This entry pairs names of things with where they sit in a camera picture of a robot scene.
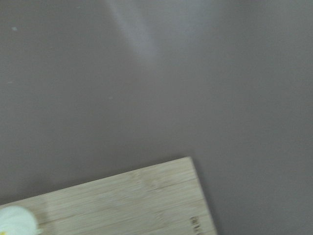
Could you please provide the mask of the wooden cutting board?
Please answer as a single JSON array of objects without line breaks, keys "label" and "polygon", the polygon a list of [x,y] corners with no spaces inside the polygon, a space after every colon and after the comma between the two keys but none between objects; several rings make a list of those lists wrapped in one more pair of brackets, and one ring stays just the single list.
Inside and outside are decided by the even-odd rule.
[{"label": "wooden cutting board", "polygon": [[215,235],[190,157],[14,202],[44,235]]}]

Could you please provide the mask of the cream measuring scoop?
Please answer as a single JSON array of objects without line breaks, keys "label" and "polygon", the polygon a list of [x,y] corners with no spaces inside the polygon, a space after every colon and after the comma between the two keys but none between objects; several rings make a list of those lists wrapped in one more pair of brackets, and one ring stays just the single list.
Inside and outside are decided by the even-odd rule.
[{"label": "cream measuring scoop", "polygon": [[1,235],[40,235],[34,213],[20,206],[9,206],[0,210]]}]

